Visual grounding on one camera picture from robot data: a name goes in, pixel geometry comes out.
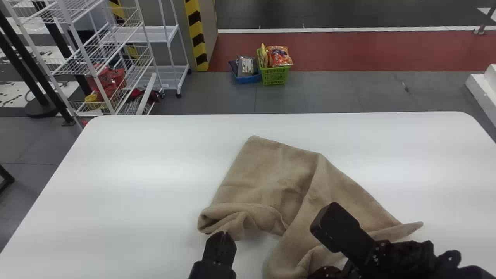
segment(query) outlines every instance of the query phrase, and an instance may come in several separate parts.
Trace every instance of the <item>yellow package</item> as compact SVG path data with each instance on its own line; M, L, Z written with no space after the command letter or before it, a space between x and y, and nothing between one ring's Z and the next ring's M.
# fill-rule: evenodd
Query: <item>yellow package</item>
M265 48L265 45L262 43L262 46L260 47L260 68L267 68L268 61L269 58L267 56L267 49Z

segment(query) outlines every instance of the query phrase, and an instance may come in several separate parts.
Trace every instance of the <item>black table leg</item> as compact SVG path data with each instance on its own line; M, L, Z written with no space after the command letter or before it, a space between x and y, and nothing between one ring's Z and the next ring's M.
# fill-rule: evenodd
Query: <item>black table leg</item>
M2 165L0 165L0 176L3 177L3 181L0 183L1 194L7 188L7 186L15 181L15 179Z

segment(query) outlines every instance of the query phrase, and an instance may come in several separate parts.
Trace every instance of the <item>orange snack bag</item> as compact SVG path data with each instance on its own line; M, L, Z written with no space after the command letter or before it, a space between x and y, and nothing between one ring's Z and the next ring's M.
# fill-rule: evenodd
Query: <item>orange snack bag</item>
M290 66L293 59L289 56L288 47L286 46L268 46L267 54L269 56L269 67Z

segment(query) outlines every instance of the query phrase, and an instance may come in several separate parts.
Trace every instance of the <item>red package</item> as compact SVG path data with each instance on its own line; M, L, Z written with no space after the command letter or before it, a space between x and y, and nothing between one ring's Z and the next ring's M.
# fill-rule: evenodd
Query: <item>red package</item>
M124 87L126 87L127 83L126 83L126 80L124 79L125 78L125 69L119 68L119 69L112 70L112 71L110 71L110 75L111 75L112 79L116 82L118 89L123 89Z
M103 88L108 87L109 85L112 84L112 75L110 73L108 66L105 66L105 68L102 70L102 72L98 75L98 79L100 80ZM98 86L96 84L96 81L92 76L87 77L86 80L88 81L88 84L89 84L91 90L93 90L95 92L100 92L100 90L98 89Z
M117 90L117 85L115 82L112 82L110 85L104 88L105 90L105 95L107 95L107 98L112 98L114 92ZM103 102L103 97L102 94L99 91L95 91L97 94L97 100L100 102Z

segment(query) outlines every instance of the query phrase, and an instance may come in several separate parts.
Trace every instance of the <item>yellow and black striped pillar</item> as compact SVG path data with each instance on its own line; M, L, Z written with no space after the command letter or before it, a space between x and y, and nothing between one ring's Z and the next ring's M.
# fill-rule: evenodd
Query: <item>yellow and black striped pillar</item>
M207 48L203 35L203 23L201 22L200 5L198 0L185 0L186 17L189 23L189 36L193 43L193 55L196 60L196 70L208 70Z

